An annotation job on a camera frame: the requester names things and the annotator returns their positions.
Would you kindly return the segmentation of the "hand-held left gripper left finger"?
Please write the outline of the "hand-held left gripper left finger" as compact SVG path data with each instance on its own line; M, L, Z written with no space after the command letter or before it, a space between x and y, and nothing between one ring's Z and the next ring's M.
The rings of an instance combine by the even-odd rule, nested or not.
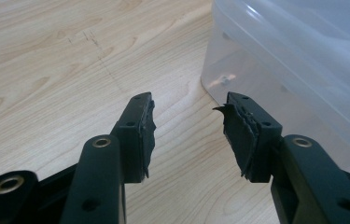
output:
M85 143L60 224L126 224L125 185L148 177L153 109L151 93L135 95L109 134Z

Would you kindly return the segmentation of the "clear plastic storage box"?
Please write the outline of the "clear plastic storage box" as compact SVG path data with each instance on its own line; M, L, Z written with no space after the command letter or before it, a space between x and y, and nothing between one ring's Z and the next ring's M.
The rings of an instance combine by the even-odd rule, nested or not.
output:
M214 0L202 84L247 95L350 173L350 0Z

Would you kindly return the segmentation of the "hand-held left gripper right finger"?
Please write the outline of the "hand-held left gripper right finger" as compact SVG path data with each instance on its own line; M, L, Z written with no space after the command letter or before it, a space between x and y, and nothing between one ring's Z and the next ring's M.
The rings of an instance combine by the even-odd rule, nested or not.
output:
M281 224L350 224L350 174L315 140L282 135L282 125L236 92L217 108L241 176L270 183Z

